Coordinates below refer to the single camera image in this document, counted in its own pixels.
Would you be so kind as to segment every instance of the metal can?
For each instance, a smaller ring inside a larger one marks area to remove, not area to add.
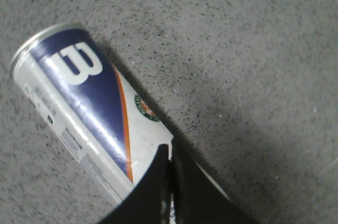
[[[80,24],[26,41],[11,75],[73,157],[120,203],[173,135]]]

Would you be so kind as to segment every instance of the wilson logo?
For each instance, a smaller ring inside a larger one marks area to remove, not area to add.
[[[89,58],[91,64],[83,58],[80,51]],[[68,58],[78,72],[75,73],[63,58]],[[101,61],[85,42],[62,49],[60,52],[50,56],[47,63],[51,67],[56,67],[54,69],[71,85],[82,84],[90,75],[98,75],[103,70]]]

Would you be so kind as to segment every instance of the gray countertop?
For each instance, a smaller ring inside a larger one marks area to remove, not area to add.
[[[337,0],[0,0],[0,223],[113,205],[9,78],[35,32],[81,22],[231,200],[261,223],[338,219]]]

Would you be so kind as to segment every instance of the blue label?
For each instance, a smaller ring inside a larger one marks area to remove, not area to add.
[[[87,31],[54,34],[30,50],[66,102],[127,175],[119,80]]]

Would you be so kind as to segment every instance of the metal rim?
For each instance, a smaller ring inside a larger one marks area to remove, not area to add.
[[[32,45],[33,42],[42,41],[42,40],[52,36],[53,34],[56,34],[60,31],[69,30],[69,29],[86,30],[85,27],[80,23],[60,23],[60,24],[56,24],[56,25],[47,27],[46,29],[43,29],[43,30],[37,32],[37,34],[35,34],[31,38],[29,38],[14,53],[13,58],[10,62],[10,76],[13,77],[13,72],[14,72],[15,66],[18,64],[22,55],[33,47],[33,45]]]

